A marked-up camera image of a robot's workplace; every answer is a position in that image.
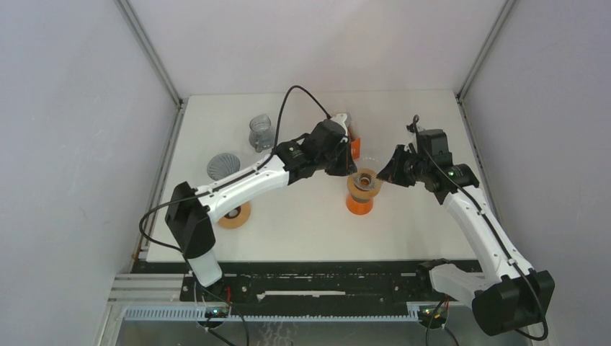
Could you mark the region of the clear glass dripper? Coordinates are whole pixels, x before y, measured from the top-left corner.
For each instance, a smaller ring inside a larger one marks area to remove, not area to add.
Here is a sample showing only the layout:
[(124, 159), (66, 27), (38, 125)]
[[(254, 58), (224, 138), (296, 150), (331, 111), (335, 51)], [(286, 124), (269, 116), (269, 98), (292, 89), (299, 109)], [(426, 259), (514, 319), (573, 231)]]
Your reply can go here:
[(371, 177), (377, 177), (379, 171), (384, 167), (383, 162), (371, 156), (361, 156), (359, 159), (355, 160), (355, 164), (360, 171), (363, 171)]

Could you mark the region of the orange glass carafe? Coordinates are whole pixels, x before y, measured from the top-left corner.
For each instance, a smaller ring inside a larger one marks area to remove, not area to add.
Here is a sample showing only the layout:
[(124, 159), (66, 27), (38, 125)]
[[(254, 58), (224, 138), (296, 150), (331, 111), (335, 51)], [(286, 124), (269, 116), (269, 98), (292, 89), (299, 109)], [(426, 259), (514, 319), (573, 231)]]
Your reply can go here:
[(353, 195), (348, 194), (346, 198), (346, 207), (348, 211), (357, 216), (364, 216), (373, 209), (373, 199), (357, 199)]

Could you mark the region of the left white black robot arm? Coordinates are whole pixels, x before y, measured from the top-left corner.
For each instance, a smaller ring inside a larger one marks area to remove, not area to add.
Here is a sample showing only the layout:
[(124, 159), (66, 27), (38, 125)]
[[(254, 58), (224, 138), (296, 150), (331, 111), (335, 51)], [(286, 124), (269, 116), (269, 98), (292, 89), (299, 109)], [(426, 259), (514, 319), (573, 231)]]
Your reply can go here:
[(346, 177), (356, 172), (349, 141), (348, 117), (340, 113), (319, 122), (303, 140), (277, 144), (265, 159), (210, 185), (174, 188), (165, 215), (179, 251), (197, 279), (197, 291), (209, 301), (226, 289), (213, 253), (213, 226), (230, 211), (258, 195), (286, 187), (322, 170)]

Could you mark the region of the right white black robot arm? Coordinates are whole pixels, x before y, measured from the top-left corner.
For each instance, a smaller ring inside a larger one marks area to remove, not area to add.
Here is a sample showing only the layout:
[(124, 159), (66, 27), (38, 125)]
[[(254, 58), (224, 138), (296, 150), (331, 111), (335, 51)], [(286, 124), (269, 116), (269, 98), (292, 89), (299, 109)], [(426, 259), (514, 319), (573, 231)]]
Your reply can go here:
[(446, 259), (432, 260), (421, 265), (417, 293), (427, 300), (444, 293), (470, 306), (489, 336), (515, 331), (531, 340), (546, 340), (553, 277), (547, 270), (537, 271), (511, 242), (473, 170), (454, 164), (446, 133), (419, 131), (413, 125), (408, 130), (412, 142), (396, 147), (378, 178), (402, 187), (423, 183), (455, 219), (483, 272), (479, 278)]

